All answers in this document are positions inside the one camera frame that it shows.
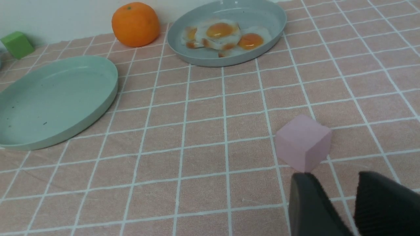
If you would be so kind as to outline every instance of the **pink cube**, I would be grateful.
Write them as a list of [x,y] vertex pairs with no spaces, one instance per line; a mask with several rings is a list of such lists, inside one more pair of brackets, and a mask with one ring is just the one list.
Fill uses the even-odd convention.
[[277,159],[298,171],[310,172],[327,158],[332,134],[330,128],[298,115],[276,133]]

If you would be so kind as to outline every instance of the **fried egg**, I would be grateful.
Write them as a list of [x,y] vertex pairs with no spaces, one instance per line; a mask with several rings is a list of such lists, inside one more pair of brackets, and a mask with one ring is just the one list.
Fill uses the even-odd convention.
[[195,34],[197,32],[197,26],[188,26],[182,32],[181,44],[185,45],[187,48],[200,48],[204,47],[203,44],[199,43],[195,39]]
[[196,26],[184,29],[181,43],[187,48],[207,47],[215,50],[229,50],[241,39],[241,31],[237,22],[212,18]]
[[222,50],[218,53],[220,58],[237,56],[261,47],[272,39],[267,28],[253,26],[241,30],[241,39],[238,44],[230,50]]

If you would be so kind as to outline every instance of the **plastic plate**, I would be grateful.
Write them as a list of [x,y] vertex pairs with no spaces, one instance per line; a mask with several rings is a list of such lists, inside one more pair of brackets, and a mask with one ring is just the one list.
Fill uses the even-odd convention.
[[[193,26],[209,18],[218,17],[239,23],[241,29],[251,26],[267,28],[272,40],[247,53],[219,58],[212,49],[189,49],[181,44],[185,27]],[[252,60],[272,48],[280,39],[286,25],[286,12],[277,4],[267,0],[220,0],[197,7],[174,22],[168,32],[168,44],[184,61],[197,66],[221,67]]]
[[32,71],[0,92],[0,146],[28,151],[67,140],[106,112],[117,88],[117,68],[98,56]]

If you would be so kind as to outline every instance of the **green cube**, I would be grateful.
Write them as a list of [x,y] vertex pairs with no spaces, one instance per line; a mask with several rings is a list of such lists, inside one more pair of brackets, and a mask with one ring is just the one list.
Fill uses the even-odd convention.
[[28,39],[22,32],[14,32],[0,39],[7,51],[16,58],[22,59],[35,51]]

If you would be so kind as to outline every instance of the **foam cube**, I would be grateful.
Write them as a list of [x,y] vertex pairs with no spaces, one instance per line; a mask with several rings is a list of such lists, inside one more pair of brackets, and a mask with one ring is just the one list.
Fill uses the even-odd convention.
[[34,47],[29,43],[28,39],[22,32],[11,33],[0,41],[4,44],[7,51],[16,58],[22,59],[35,51]]
[[306,115],[298,115],[276,133],[277,159],[297,171],[310,172],[327,158],[332,133]]

